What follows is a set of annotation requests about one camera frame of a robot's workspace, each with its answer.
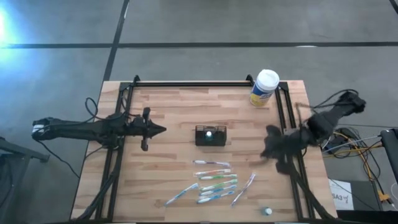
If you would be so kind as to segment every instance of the concrete floor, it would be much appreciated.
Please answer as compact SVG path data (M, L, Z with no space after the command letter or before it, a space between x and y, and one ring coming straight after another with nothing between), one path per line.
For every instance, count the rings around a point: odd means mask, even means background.
M0 44L112 43L122 4L2 0ZM388 0L136 0L130 2L120 42L398 41L397 23ZM98 99L109 52L0 49L0 136L45 152L30 138L32 121L89 117L84 100ZM398 47L119 49L110 79L242 80L270 68L284 80L305 80L313 105L338 90L358 90L368 102L366 111L342 123L398 126L396 55ZM381 130L358 129L362 136ZM80 172L86 141L46 144ZM377 149L374 154L390 194L395 181L386 153ZM325 164L333 179L367 180L357 157L325 159ZM46 164L32 161L17 197L15 223L68 220L77 184L56 158Z

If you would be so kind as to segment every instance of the toothbrush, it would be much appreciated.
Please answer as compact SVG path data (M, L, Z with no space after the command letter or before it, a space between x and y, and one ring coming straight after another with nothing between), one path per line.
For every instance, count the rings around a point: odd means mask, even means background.
M168 202L166 202L164 204L164 206L166 207L167 205L169 205L170 203L174 202L175 200L177 200L178 198L180 198L181 196L185 195L185 193L187 193L189 190L192 189L197 189L199 187L198 183L192 184L191 186L189 186L187 189L181 191L178 195L174 196L173 198L171 198Z
M215 175L215 176L199 177L199 179L200 180L212 180L212 179L220 179L220 178L226 178L226 177L237 178L238 175L236 175L236 174Z
M220 192L220 191L223 191L223 190L235 189L235 188L236 188L236 185L231 185L231 186L223 187L223 188L220 188L220 189L215 189L215 190L209 190L209 191L206 191L206 192L202 192L202 193L199 194L199 196L211 195L213 193L217 193L217 192Z
M199 200L197 200L197 203L209 202L209 201L212 201L212 200L215 200L215 199L218 199L218 198L227 196L227 195L231 195L231 194L234 194L234 193L235 193L235 191L232 190L232 191L230 191L230 192L226 192L225 194L219 194L219 195L214 195L214 196L212 196L212 197L208 197L208 198L204 198L204 199L199 199Z
M217 165L222 165L226 167L231 167L229 162L208 162L208 161L192 161L195 164L217 164Z
M248 181L246 182L246 184L244 185L244 187L243 187L241 193L239 193L238 196L236 196L236 198L232 201L231 207L233 207L233 206L235 205L235 203L238 201L239 197L246 191L246 189L248 189L248 187L249 187L249 186L251 185L251 183L253 182L255 176L256 176L255 174L251 174L249 180L248 180Z
M207 174L226 174L226 173L230 173L231 170L230 169L221 169L221 170L212 170L212 171L204 171L204 172L196 172L194 175L195 176L201 176L201 175L207 175Z
M200 191L213 190L213 189L217 189L217 188L220 188L222 186L225 186L227 184L237 184L237 183L238 183L238 180L237 179L233 179L233 180L229 180L229 181L222 182L222 183L219 183L219 184L215 184L215 185L212 185L212 186L202 187L200 189Z

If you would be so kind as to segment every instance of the disinfecting wipes container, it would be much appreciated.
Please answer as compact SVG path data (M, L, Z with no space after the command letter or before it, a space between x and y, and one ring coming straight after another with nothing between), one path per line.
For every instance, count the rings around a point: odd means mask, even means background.
M254 106L264 106L278 87L279 76L276 72L263 69L257 76L256 83L250 94L250 102Z

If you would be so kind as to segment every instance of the white lid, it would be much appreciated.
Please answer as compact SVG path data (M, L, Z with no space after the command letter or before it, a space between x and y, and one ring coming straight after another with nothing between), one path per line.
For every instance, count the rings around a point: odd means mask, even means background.
M262 90L275 90L279 84L279 76L276 72L263 69L257 76L256 85Z
M270 209L270 208L266 208L266 213L267 213L267 215L270 215L270 214L272 214L272 209Z

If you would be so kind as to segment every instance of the wooden table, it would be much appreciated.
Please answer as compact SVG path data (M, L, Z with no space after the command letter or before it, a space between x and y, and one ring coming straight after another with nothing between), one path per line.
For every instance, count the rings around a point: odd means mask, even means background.
M119 84L104 82L99 99L99 117L114 113ZM292 104L308 104L303 81L288 81L288 84ZM167 131L149 141L147 152L141 150L142 138L126 138L114 222L296 221L289 176L277 173L275 161L259 163L266 126L280 126L275 96L265 107L255 108L249 102L250 90L249 87L135 88L131 113L142 113L143 107L149 106L153 122L165 126ZM307 119L310 111L303 108L301 114L302 119ZM195 125L227 126L226 146L196 147ZM98 147L98 143L91 142L87 153ZM105 155L105 150L99 151L84 162L72 218L79 216L98 193ZM220 168L194 165L192 160L195 159L230 162L233 173L238 175L238 190L251 172L257 176L234 208L229 206L234 195L198 205L196 190L164 207L167 200L198 182L194 172ZM312 192L329 213L336 216L319 148L308 148L304 161ZM211 185L215 182L201 180L198 183ZM301 193L300 198L305 210ZM272 215L261 215L259 209L265 206L273 209Z

